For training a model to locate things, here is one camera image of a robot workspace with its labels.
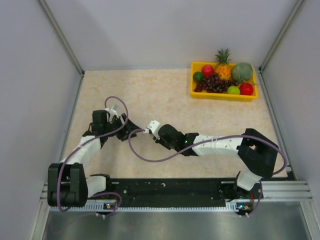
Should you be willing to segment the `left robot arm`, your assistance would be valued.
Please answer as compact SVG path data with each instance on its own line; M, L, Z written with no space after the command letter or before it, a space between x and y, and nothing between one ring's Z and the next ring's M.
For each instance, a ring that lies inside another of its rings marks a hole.
M104 146L108 138L117 137L125 141L134 137L138 126L118 115L112 108L95 110L92 122L82 135L79 144L69 156L48 168L47 203L51 207L83 207L89 198L109 198L114 191L110 176L97 173L86 177L85 166Z

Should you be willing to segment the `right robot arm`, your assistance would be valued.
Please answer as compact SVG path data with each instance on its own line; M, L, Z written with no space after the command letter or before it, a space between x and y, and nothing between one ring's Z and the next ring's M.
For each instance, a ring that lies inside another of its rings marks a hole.
M197 132L184 134L170 124L160 124L154 120L148 129L156 143L185 157L219 155L242 160L246 170L239 171L232 191L224 194L227 198L245 198L258 181L273 176L278 146L253 128L232 137Z

